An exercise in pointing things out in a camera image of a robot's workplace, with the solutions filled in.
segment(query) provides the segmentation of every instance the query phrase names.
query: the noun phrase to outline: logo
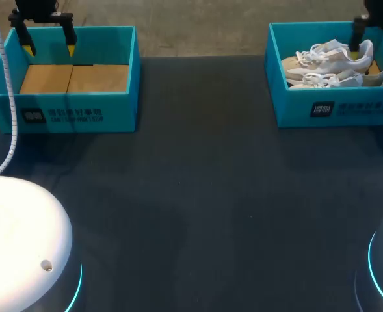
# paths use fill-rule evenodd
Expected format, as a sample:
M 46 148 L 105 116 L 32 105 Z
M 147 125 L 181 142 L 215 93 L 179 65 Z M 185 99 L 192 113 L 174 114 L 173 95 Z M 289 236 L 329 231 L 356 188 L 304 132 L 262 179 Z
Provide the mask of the logo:
M 28 124 L 44 124 L 46 118 L 41 109 L 21 109 L 22 118 Z
M 310 117 L 329 117 L 332 114 L 334 102 L 315 102 Z

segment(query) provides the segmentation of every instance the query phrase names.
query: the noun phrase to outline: blue led ring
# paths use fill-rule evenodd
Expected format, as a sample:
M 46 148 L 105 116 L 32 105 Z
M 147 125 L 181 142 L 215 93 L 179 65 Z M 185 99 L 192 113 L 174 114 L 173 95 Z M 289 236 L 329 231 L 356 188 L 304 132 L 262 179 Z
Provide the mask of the blue led ring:
M 367 251 L 367 264 L 369 265 L 369 271 L 371 273 L 373 283 L 375 284 L 376 289 L 378 290 L 380 295 L 383 297 L 383 291 L 382 291 L 382 289 L 380 289 L 378 282 L 376 281 L 376 278 L 373 275 L 372 266 L 371 266 L 371 246 L 372 246 L 372 242 L 373 242 L 373 238 L 375 237 L 375 234 L 373 234 L 371 242 L 369 243 L 369 249 Z

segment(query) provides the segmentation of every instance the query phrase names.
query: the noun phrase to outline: black table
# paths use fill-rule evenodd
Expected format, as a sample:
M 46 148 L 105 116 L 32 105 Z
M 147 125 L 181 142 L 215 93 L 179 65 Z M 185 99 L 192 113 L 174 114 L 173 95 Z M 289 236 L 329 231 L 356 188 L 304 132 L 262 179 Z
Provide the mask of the black table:
M 263 57 L 142 61 L 136 133 L 20 136 L 5 172 L 67 210 L 87 311 L 355 311 L 383 127 L 279 130 Z

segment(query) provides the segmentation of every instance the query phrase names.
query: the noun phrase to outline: white cable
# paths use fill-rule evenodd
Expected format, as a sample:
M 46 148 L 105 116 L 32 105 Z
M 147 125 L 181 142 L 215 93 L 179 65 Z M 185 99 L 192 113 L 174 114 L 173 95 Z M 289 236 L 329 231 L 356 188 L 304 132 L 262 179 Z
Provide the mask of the white cable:
M 14 90 L 12 88 L 12 81 L 10 79 L 9 74 L 9 65 L 8 65 L 8 58 L 7 53 L 5 51 L 5 47 L 3 46 L 3 40 L 2 40 L 2 34 L 0 29 L 0 54 L 2 58 L 2 64 L 3 64 L 3 73 L 5 74 L 5 80 L 7 82 L 7 90 L 9 95 L 9 104 L 10 104 L 10 115 L 12 117 L 12 139 L 10 141 L 10 147 L 9 152 L 3 163 L 0 165 L 0 174 L 2 171 L 8 166 L 10 161 L 12 160 L 12 157 L 15 153 L 16 148 L 16 141 L 18 139 L 18 123 L 16 120 L 16 107 L 15 107 L 15 97 L 14 97 Z

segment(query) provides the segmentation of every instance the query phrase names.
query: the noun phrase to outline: cardboard box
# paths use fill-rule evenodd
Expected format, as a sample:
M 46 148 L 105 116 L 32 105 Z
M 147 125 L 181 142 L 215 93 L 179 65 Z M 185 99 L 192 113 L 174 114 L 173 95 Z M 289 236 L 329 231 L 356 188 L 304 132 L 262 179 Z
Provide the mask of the cardboard box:
M 28 28 L 37 54 L 22 49 L 11 29 L 5 40 L 10 76 L 14 89 L 19 133 L 132 132 L 136 128 L 140 83 L 140 56 L 134 27 L 74 27 L 77 44 L 70 57 L 62 27 Z M 73 83 L 67 93 L 68 68 L 91 66 L 94 73 L 112 76 L 99 81 L 96 91 L 93 76 Z M 33 75 L 47 66 L 44 76 Z M 67 65 L 57 67 L 48 65 Z M 10 133 L 10 107 L 0 58 L 0 128 Z
M 383 87 L 290 90 L 285 79 L 282 59 L 332 39 L 348 43 L 351 35 L 352 23 L 344 21 L 269 25 L 265 71 L 278 127 L 383 125 Z M 363 39 L 372 41 L 383 70 L 383 31 L 368 28 Z

